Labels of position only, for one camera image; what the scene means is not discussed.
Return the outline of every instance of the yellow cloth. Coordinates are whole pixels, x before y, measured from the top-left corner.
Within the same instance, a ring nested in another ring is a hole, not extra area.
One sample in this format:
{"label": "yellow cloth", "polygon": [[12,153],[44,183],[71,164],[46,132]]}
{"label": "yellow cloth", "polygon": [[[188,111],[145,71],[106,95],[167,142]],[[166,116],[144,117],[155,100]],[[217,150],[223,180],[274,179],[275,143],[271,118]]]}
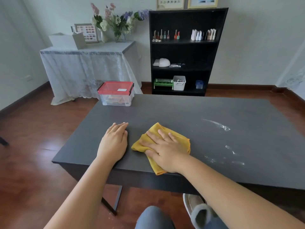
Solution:
{"label": "yellow cloth", "polygon": [[[191,143],[190,143],[190,140],[188,138],[186,138],[185,136],[173,131],[173,130],[170,130],[169,128],[166,128],[166,127],[163,127],[162,125],[160,125],[159,123],[156,123],[154,124],[150,129],[149,131],[153,134],[155,134],[156,136],[161,137],[161,135],[158,133],[158,130],[161,129],[163,130],[165,133],[169,133],[171,132],[174,137],[177,139],[177,141],[182,145],[184,146],[186,149],[187,149],[187,152],[188,154],[190,154],[191,152]],[[143,141],[147,141],[147,142],[150,142],[150,143],[155,143],[146,133],[145,134],[142,134],[142,136],[140,137],[141,140]],[[152,150],[151,148],[148,148],[148,147],[145,147],[145,146],[142,146],[140,143],[139,143],[139,140],[136,141],[133,145],[132,145],[132,150],[136,150],[136,151],[139,151],[139,152],[145,152],[146,150]],[[166,173],[165,170],[163,170],[160,166],[157,165],[157,163],[150,157],[147,157],[148,160],[149,160],[149,163],[152,167],[152,169],[154,170],[155,174],[156,175],[160,175],[160,174],[163,174],[163,173]]]}

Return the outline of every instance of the red lid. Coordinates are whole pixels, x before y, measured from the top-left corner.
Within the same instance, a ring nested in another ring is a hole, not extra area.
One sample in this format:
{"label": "red lid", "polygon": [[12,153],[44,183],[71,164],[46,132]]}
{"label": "red lid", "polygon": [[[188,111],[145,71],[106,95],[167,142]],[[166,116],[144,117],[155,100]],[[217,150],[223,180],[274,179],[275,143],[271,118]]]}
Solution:
{"label": "red lid", "polygon": [[107,81],[97,90],[100,95],[124,95],[129,96],[134,87],[133,82]]}

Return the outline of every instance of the table leg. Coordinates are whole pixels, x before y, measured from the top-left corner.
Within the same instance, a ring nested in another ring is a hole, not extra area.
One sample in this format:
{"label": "table leg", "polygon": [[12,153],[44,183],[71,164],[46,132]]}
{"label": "table leg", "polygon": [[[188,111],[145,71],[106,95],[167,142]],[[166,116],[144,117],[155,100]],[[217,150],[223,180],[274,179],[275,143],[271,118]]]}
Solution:
{"label": "table leg", "polygon": [[0,137],[0,144],[2,144],[3,146],[9,145],[9,143],[6,140],[4,140],[2,137]]}
{"label": "table leg", "polygon": [[119,200],[120,200],[120,196],[121,196],[121,192],[122,192],[122,188],[123,186],[120,186],[119,191],[116,195],[116,200],[114,203],[114,207],[112,208],[112,206],[106,201],[106,199],[102,198],[102,204],[111,212],[113,213],[114,216],[116,216],[117,212],[116,212],[116,208],[117,205],[119,204]]}

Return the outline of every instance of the flower vase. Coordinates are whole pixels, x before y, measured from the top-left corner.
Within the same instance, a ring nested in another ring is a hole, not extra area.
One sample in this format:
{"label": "flower vase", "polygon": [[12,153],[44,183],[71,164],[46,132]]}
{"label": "flower vase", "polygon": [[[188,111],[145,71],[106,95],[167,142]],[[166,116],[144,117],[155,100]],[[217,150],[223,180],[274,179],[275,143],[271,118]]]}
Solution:
{"label": "flower vase", "polygon": [[121,32],[117,36],[114,35],[114,38],[115,38],[115,42],[126,42],[126,37],[124,32]]}
{"label": "flower vase", "polygon": [[102,42],[108,42],[108,38],[105,34],[105,32],[103,30],[101,30],[100,28],[98,28],[98,32],[97,32],[97,35],[98,35],[98,39],[99,41],[102,41]]}

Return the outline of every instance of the blue container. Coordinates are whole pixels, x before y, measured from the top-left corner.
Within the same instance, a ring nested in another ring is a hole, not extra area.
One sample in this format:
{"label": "blue container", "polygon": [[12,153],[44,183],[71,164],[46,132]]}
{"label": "blue container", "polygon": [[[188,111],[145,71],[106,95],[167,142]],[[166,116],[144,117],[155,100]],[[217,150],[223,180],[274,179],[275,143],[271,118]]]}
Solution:
{"label": "blue container", "polygon": [[196,89],[202,89],[202,88],[203,88],[203,81],[196,80]]}

